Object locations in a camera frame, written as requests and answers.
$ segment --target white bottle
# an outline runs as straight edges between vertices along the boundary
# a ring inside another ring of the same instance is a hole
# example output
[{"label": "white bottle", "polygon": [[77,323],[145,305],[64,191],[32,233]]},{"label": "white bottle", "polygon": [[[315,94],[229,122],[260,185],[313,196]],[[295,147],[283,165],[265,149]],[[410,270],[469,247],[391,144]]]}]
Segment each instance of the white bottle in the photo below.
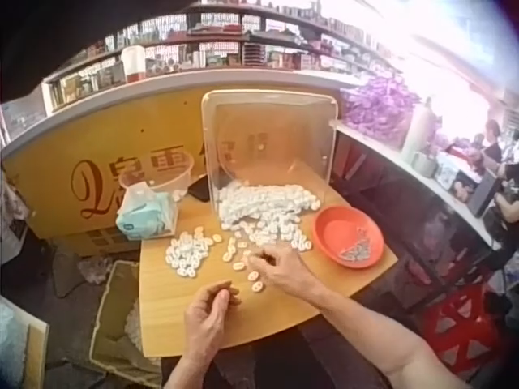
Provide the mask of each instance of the white bottle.
[{"label": "white bottle", "polygon": [[427,140],[434,134],[435,122],[436,115],[428,104],[417,105],[414,108],[410,128],[401,151],[401,157],[405,162],[411,164],[414,153],[421,151],[427,145]]}]

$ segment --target wooden table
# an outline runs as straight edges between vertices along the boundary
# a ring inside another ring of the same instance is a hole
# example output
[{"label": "wooden table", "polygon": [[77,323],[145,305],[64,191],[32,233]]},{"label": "wooden table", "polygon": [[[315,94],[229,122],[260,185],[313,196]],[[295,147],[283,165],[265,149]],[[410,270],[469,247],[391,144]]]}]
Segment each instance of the wooden table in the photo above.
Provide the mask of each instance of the wooden table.
[{"label": "wooden table", "polygon": [[[313,190],[320,186],[326,193],[324,206],[344,204],[346,201],[326,183],[309,178],[304,185]],[[311,227],[315,213],[302,217],[301,228],[311,239]],[[226,252],[227,239],[231,233],[223,232],[210,203],[201,203],[187,196],[181,203],[177,233],[193,233],[203,225],[206,236],[219,233],[224,242],[215,245],[209,258],[205,259],[195,279],[177,276],[165,262],[165,250],[170,239],[143,241],[140,253],[139,303],[143,350],[146,357],[169,357],[180,355],[184,349],[183,312],[193,294],[201,286],[218,280],[232,280],[240,288],[243,303],[229,312],[225,328],[224,347],[245,344],[270,336],[287,328],[297,326],[316,316],[319,312],[303,301],[285,295],[281,290],[267,287],[262,293],[251,291],[247,280],[248,271],[233,271],[230,263],[221,258]],[[241,258],[238,250],[235,260]],[[397,261],[395,254],[386,246],[383,258],[374,267],[365,270],[350,270],[338,265],[320,252],[318,248],[302,254],[308,267],[330,288],[351,296],[384,274]]]}]

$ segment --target orange bowl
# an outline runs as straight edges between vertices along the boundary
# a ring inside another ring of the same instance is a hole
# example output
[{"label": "orange bowl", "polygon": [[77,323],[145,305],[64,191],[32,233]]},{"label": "orange bowl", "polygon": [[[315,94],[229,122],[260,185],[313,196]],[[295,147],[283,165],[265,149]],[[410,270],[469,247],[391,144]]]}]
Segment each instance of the orange bowl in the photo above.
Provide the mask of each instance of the orange bowl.
[{"label": "orange bowl", "polygon": [[[347,261],[341,253],[355,246],[359,240],[358,229],[366,231],[370,240],[371,255],[361,261]],[[322,210],[314,221],[314,240],[319,248],[342,266],[361,269],[373,266],[382,258],[384,237],[379,226],[364,212],[352,207],[329,207]]]}]

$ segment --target right hand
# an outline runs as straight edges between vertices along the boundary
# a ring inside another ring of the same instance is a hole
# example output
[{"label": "right hand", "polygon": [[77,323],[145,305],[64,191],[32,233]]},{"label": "right hand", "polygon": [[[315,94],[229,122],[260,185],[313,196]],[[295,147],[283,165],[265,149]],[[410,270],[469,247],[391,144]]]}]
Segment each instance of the right hand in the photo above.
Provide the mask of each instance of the right hand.
[{"label": "right hand", "polygon": [[248,257],[247,265],[256,270],[267,284],[275,285],[285,293],[303,300],[309,299],[315,286],[320,285],[299,253],[283,243],[262,246]]}]

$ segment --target red stool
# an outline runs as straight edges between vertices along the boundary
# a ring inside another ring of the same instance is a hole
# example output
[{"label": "red stool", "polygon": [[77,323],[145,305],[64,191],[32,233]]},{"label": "red stool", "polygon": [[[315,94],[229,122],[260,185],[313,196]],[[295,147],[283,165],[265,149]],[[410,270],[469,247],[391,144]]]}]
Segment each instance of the red stool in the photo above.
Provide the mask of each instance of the red stool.
[{"label": "red stool", "polygon": [[[452,323],[438,332],[444,320]],[[483,285],[472,284],[443,301],[426,308],[421,317],[422,335],[438,358],[454,373],[478,368],[500,355],[502,342],[491,318],[483,308]],[[470,344],[479,342],[485,350],[469,355]]]}]

